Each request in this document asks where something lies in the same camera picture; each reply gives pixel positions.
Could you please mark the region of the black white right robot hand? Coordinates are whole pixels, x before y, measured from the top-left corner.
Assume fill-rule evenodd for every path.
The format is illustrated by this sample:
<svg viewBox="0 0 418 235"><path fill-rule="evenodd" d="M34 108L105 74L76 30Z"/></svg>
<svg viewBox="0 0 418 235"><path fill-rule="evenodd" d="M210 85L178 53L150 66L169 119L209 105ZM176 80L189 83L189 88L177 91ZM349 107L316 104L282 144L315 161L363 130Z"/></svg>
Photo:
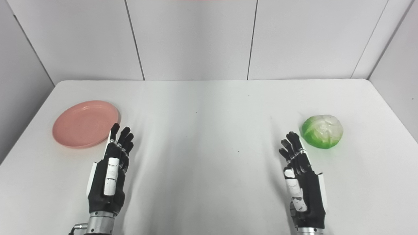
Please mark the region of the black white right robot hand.
<svg viewBox="0 0 418 235"><path fill-rule="evenodd" d="M323 174L317 174L295 132L281 140L279 153L286 160L283 175L291 195L290 213L299 235L320 235L325 229L326 193Z"/></svg>

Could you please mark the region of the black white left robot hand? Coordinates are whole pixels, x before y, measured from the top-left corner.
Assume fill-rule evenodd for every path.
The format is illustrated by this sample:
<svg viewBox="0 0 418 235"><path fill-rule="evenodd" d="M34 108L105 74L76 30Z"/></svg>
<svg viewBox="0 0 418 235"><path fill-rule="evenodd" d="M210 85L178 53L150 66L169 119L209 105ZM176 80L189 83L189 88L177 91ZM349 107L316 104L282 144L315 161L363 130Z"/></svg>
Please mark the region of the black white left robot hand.
<svg viewBox="0 0 418 235"><path fill-rule="evenodd" d="M117 216L124 205L123 187L134 135L125 127L117 137L120 127L119 123L112 126L103 158L93 163L87 188L89 213L104 211Z"/></svg>

